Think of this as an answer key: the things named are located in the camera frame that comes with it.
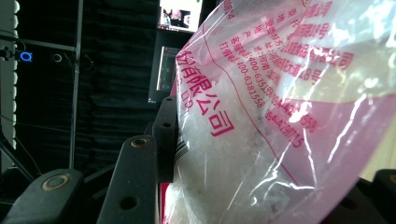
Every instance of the cable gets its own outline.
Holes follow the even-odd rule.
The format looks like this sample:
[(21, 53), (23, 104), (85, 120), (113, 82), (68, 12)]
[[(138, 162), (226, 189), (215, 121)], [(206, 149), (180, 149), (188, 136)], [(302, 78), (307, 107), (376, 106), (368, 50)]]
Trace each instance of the cable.
[[(56, 131), (56, 132), (60, 132), (60, 133), (71, 133), (70, 131), (67, 130), (62, 130), (62, 129), (56, 129), (56, 128), (51, 128), (51, 127), (46, 127), (46, 126), (42, 126), (42, 125), (36, 125), (36, 124), (28, 124), (28, 123), (22, 123), (22, 122), (18, 122), (18, 121), (14, 121), (12, 119), (9, 119), (3, 115), (0, 115), (1, 118), (9, 121), (9, 122), (13, 122), (19, 125), (23, 125), (23, 126), (28, 126), (28, 127), (33, 127), (33, 128), (39, 128), (39, 129), (45, 129), (45, 130), (51, 130), (51, 131)], [(104, 135), (97, 135), (97, 134), (86, 134), (86, 133), (75, 133), (76, 135), (80, 135), (80, 136), (85, 136), (85, 137), (102, 137), (102, 138), (114, 138), (114, 139), (124, 139), (124, 137), (114, 137), (114, 136), (104, 136)]]
[(33, 164), (35, 165), (35, 168), (37, 169), (37, 171), (38, 171), (38, 174), (39, 175), (43, 175), (42, 173), (41, 173), (41, 171), (40, 171), (40, 168), (38, 168), (38, 165), (37, 165), (37, 163), (35, 162), (35, 159), (33, 158), (33, 156), (29, 153), (29, 151), (26, 149), (26, 147), (23, 145), (23, 143), (20, 141), (20, 139), (17, 137), (17, 136), (15, 136), (15, 140), (17, 140), (17, 142), (21, 145), (21, 147), (23, 148), (23, 150), (26, 152), (26, 154), (29, 156), (29, 158), (32, 160), (32, 162), (33, 162)]
[(0, 30), (0, 32), (13, 35), (13, 37), (17, 38), (23, 44), (23, 50), (26, 50), (26, 45), (25, 45), (24, 41), (22, 39), (20, 39), (17, 35), (12, 34), (10, 31), (6, 31), (6, 30)]

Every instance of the monitor screen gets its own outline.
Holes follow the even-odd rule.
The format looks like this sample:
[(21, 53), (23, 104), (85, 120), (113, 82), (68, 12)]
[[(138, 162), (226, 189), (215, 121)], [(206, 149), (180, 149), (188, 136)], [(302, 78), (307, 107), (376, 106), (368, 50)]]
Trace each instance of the monitor screen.
[(158, 29), (195, 33), (203, 0), (161, 0)]

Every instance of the plastic bag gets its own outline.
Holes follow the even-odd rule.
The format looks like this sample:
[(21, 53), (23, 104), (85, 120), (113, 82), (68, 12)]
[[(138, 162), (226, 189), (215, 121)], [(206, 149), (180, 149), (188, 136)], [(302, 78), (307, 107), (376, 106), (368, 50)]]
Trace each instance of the plastic bag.
[(396, 108), (396, 2), (225, 0), (177, 55), (164, 223), (317, 223)]

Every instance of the dark background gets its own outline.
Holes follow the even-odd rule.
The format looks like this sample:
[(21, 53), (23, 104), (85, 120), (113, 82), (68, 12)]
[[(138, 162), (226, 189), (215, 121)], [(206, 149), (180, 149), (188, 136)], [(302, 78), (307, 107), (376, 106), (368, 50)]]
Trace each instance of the dark background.
[[(78, 0), (19, 0), (19, 37), (74, 47)], [(143, 133), (158, 105), (148, 104), (159, 1), (85, 0), (75, 168), (91, 174), (116, 162), (123, 141)], [(215, 1), (204, 5), (204, 19)], [(74, 53), (27, 44), (19, 63), (16, 134), (41, 173), (67, 168)], [(51, 55), (68, 58), (53, 63)]]

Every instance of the blue light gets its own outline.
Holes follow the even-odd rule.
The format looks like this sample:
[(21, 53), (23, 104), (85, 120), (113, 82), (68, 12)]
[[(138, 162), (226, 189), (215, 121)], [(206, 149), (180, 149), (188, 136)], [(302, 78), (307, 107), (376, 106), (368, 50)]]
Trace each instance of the blue light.
[(21, 59), (23, 62), (30, 63), (30, 62), (32, 61), (32, 58), (33, 58), (33, 56), (32, 56), (32, 53), (31, 53), (31, 52), (23, 51), (23, 52), (21, 52), (21, 54), (20, 54), (20, 59)]

